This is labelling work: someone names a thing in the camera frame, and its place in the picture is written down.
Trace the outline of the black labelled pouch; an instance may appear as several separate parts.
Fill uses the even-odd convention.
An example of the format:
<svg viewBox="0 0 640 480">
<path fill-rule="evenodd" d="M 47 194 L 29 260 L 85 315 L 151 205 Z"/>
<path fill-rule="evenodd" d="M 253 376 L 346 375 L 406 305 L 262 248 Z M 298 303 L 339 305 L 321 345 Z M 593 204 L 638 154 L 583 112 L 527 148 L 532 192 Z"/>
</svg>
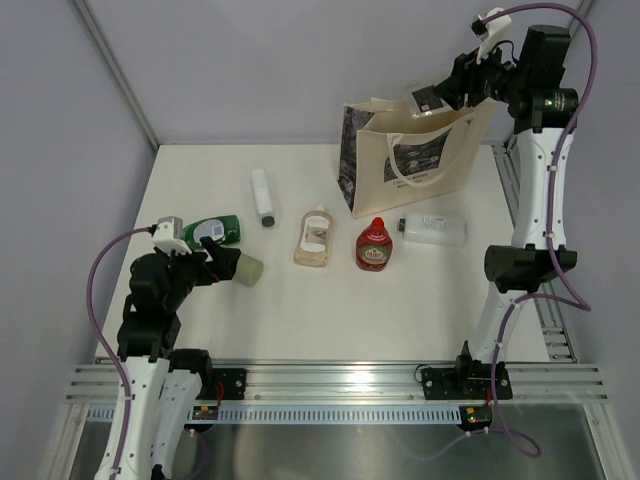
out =
<svg viewBox="0 0 640 480">
<path fill-rule="evenodd" d="M 414 117 L 442 113 L 448 109 L 445 102 L 436 94 L 434 85 L 412 86 L 409 89 L 409 100 Z"/>
</svg>

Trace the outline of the green bottle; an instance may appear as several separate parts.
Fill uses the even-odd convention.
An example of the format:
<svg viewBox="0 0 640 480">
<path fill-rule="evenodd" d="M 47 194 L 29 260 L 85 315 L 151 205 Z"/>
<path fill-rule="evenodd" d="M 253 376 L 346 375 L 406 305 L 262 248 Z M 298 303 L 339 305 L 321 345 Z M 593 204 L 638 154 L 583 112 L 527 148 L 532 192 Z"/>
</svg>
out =
<svg viewBox="0 0 640 480">
<path fill-rule="evenodd" d="M 203 250 L 200 240 L 210 237 L 219 245 L 228 246 L 241 241 L 241 224 L 237 215 L 222 215 L 198 220 L 187 225 L 182 239 L 193 251 Z"/>
</svg>

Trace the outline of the white tube bottle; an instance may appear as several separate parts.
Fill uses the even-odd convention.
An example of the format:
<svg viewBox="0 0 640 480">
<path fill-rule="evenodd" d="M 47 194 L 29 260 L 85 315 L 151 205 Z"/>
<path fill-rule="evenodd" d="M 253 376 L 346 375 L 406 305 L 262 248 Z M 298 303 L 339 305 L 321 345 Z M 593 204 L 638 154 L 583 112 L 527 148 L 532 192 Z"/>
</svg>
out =
<svg viewBox="0 0 640 480">
<path fill-rule="evenodd" d="M 251 172 L 251 188 L 254 198 L 254 206 L 261 225 L 271 228 L 276 223 L 275 210 L 270 195 L 268 179 L 263 169 L 254 169 Z"/>
</svg>

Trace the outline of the clear amber soap bottle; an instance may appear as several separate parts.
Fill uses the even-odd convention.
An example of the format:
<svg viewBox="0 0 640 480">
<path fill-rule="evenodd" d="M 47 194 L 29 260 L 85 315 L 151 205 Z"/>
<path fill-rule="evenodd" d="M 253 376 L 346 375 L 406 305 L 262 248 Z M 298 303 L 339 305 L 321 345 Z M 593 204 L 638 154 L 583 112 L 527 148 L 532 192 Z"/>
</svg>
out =
<svg viewBox="0 0 640 480">
<path fill-rule="evenodd" d="M 312 268 L 327 266 L 333 225 L 334 219 L 324 204 L 319 204 L 302 217 L 293 257 L 297 265 Z"/>
</svg>

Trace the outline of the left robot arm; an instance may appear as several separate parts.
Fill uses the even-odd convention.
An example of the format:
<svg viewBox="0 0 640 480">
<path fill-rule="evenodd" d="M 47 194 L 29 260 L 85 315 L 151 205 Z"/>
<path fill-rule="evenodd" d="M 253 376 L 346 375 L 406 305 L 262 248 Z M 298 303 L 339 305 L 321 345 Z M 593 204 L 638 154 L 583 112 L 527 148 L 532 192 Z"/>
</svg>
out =
<svg viewBox="0 0 640 480">
<path fill-rule="evenodd" d="M 212 402 L 208 416 L 218 419 L 223 401 L 245 397 L 246 369 L 216 366 L 205 350 L 175 346 L 179 307 L 195 287 L 231 279 L 223 259 L 239 259 L 239 250 L 211 239 L 207 252 L 181 239 L 153 243 L 130 267 L 117 346 L 107 350 L 119 387 L 98 479 L 172 478 L 185 425 L 206 416 L 193 411 L 195 402 Z"/>
</svg>

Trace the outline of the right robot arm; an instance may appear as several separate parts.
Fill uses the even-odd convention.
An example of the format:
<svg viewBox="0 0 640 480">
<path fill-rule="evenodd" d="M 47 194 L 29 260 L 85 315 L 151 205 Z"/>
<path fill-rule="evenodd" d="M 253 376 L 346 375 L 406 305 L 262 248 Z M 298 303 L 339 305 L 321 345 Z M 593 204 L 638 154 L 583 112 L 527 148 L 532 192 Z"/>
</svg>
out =
<svg viewBox="0 0 640 480">
<path fill-rule="evenodd" d="M 520 56 L 504 61 L 499 51 L 508 29 L 504 18 L 478 20 L 482 40 L 458 56 L 434 89 L 449 107 L 503 102 L 514 121 L 520 154 L 520 186 L 514 233 L 508 246 L 491 245 L 484 257 L 490 283 L 479 323 L 451 368 L 422 367 L 428 400 L 510 399 L 506 347 L 519 308 L 540 297 L 541 285 L 573 269 L 577 254 L 566 246 L 563 188 L 579 96 L 563 89 L 564 60 L 571 41 L 562 27 L 534 25 Z"/>
</svg>

